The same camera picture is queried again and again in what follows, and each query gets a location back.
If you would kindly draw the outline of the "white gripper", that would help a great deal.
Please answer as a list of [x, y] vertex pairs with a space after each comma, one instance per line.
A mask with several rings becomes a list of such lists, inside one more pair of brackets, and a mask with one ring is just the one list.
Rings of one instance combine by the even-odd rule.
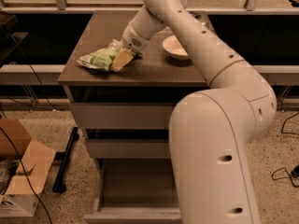
[[135, 25], [132, 21], [130, 21], [125, 28], [121, 39], [122, 44], [126, 48], [121, 48], [118, 51], [111, 69], [114, 72], [122, 70], [122, 68], [134, 58], [132, 50], [134, 52], [141, 52], [150, 43], [152, 37], [153, 30], [148, 26]]

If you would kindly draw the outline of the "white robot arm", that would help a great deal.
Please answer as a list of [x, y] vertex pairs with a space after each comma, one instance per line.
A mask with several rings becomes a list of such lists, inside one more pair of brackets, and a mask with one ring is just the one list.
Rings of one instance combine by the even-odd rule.
[[183, 224], [261, 224], [247, 143], [271, 124], [268, 82], [186, 9], [186, 0], [143, 0], [121, 42], [143, 50], [169, 27], [207, 89], [184, 97], [169, 122], [169, 148]]

